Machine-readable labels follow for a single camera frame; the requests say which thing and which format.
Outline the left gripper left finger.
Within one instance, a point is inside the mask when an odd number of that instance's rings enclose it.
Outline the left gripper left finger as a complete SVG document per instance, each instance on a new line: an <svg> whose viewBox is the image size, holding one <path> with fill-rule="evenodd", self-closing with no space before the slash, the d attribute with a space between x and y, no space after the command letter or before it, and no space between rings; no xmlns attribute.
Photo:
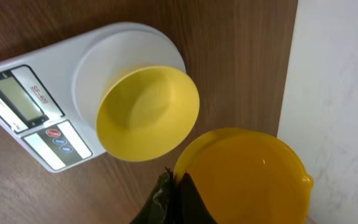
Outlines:
<svg viewBox="0 0 358 224"><path fill-rule="evenodd" d="M174 223L172 202L174 201L173 171L165 168L140 212L130 224Z"/></svg>

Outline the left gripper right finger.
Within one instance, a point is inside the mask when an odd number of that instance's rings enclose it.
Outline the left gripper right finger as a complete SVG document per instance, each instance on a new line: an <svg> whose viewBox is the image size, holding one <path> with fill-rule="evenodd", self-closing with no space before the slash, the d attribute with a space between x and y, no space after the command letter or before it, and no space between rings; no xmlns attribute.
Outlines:
<svg viewBox="0 0 358 224"><path fill-rule="evenodd" d="M217 224L208 212L189 173L185 173L179 184L180 223Z"/></svg>

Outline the yellow measuring scoop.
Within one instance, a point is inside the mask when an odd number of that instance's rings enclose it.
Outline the yellow measuring scoop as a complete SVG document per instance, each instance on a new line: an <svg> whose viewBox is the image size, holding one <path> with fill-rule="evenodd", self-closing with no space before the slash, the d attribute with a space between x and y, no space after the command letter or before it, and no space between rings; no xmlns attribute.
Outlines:
<svg viewBox="0 0 358 224"><path fill-rule="evenodd" d="M284 142L241 128L207 132L191 142L174 168L175 183L191 177L216 223L304 223L313 178Z"/></svg>

